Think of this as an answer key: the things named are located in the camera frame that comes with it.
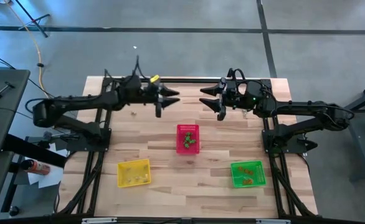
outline white paper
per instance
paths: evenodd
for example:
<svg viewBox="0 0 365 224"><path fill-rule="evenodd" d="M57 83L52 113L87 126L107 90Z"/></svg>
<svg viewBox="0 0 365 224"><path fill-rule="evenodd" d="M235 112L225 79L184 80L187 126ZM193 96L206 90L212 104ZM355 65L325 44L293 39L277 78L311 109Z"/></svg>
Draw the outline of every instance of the white paper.
<svg viewBox="0 0 365 224"><path fill-rule="evenodd" d="M55 148L55 143L50 144L49 150L52 152L55 152L61 156L64 156L64 157L66 157L66 155L68 153L68 151L66 149L57 151L57 149ZM34 183L38 182L39 188L59 184L59 182L62 180L62 176L64 175L64 169L57 167L57 166L50 165L50 164L48 164L48 165L51 168L50 168L50 172L47 175L27 173L27 176L29 178L29 183L34 184Z"/></svg>

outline small green object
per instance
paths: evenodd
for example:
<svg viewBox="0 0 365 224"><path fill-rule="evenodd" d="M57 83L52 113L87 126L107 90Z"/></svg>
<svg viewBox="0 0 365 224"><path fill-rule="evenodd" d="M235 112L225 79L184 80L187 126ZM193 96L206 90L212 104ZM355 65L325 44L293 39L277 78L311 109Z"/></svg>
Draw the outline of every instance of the small green object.
<svg viewBox="0 0 365 224"><path fill-rule="evenodd" d="M239 167L241 167L243 170L251 170L254 174L248 175L242 171L239 171ZM265 181L262 161L233 162L231 163L231 174L235 188L256 187L267 184ZM253 184L243 184L243 181L248 178L253 179Z"/></svg>

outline spray can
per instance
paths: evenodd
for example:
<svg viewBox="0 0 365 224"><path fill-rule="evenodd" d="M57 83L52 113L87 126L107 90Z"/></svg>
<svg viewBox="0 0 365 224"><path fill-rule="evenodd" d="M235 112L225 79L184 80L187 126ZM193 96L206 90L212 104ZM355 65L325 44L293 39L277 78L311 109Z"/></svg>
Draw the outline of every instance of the spray can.
<svg viewBox="0 0 365 224"><path fill-rule="evenodd" d="M49 174L51 167L47 164L33 159L27 159L21 162L21 168L25 172L31 172L33 174L47 175Z"/></svg>

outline yellow basket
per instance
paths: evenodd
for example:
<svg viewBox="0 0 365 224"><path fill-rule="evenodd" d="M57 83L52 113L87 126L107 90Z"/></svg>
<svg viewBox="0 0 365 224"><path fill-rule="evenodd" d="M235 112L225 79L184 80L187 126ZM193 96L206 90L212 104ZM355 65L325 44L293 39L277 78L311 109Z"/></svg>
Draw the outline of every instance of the yellow basket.
<svg viewBox="0 0 365 224"><path fill-rule="evenodd" d="M132 187L151 183L149 159L118 163L118 187Z"/></svg>

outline yellow cable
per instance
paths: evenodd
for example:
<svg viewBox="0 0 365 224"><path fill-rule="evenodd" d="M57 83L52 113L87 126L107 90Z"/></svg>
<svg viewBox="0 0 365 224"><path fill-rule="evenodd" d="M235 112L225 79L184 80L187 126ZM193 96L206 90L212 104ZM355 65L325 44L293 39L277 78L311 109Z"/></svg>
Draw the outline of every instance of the yellow cable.
<svg viewBox="0 0 365 224"><path fill-rule="evenodd" d="M32 33L30 32L30 30L27 28L27 26L25 25L25 23L22 21L22 19L16 14L16 12L12 9L12 7L8 4L8 2L6 2L6 0L3 0L7 6L10 8L10 10L14 13L14 15L18 18L18 20L21 22L21 24L23 25L23 27L25 27L27 33L29 34L29 36L31 37L31 39L33 40L33 43L37 49L37 54L39 56L39 63L41 63L41 53L40 53L40 48L39 48L39 45L37 44L36 42L36 39L34 38L34 36L32 35ZM44 94L47 98L50 98L49 95L46 93L46 90L44 88L44 85L42 83L42 70L41 70L41 67L39 67L39 84L40 84L40 87L44 90Z"/></svg>

